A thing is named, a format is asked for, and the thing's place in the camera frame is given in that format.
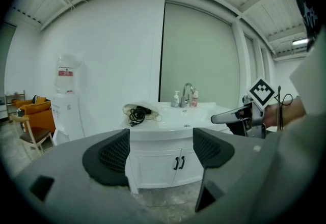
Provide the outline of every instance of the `fluorescent light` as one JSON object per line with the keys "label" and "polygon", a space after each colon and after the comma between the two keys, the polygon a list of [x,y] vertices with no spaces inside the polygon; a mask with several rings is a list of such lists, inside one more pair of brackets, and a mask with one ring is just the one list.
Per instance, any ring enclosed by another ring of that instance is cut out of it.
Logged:
{"label": "fluorescent light", "polygon": [[308,43],[308,39],[299,39],[296,41],[293,41],[293,45],[294,46],[298,46],[298,45],[302,45],[302,44],[307,44]]}

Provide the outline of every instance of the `person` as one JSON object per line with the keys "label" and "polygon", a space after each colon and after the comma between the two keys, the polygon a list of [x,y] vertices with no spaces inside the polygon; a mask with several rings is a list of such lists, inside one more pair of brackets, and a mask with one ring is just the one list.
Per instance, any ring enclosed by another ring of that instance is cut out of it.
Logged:
{"label": "person", "polygon": [[[325,14],[323,11],[324,6],[322,0],[296,0],[298,8],[301,12],[304,24],[307,29],[308,46],[307,51],[310,50],[314,41],[317,39],[321,27],[325,25]],[[263,123],[266,127],[277,125],[277,104],[269,105],[265,110]],[[306,112],[300,100],[300,97],[293,99],[292,103],[283,106],[283,126],[290,122],[303,117]]]}

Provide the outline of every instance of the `gray tile floor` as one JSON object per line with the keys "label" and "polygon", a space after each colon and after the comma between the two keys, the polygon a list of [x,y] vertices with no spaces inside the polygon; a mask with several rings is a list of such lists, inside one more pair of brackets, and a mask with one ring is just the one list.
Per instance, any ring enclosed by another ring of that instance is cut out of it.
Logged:
{"label": "gray tile floor", "polygon": [[[51,141],[47,139],[43,143],[43,149],[46,152],[46,149],[51,147]],[[34,148],[26,149],[32,159],[37,158],[38,153]],[[12,123],[0,123],[0,155],[10,178],[15,177],[31,163]],[[140,189],[139,194],[133,196],[161,221],[179,223],[194,215],[200,186],[201,182],[195,182],[173,188]]]}

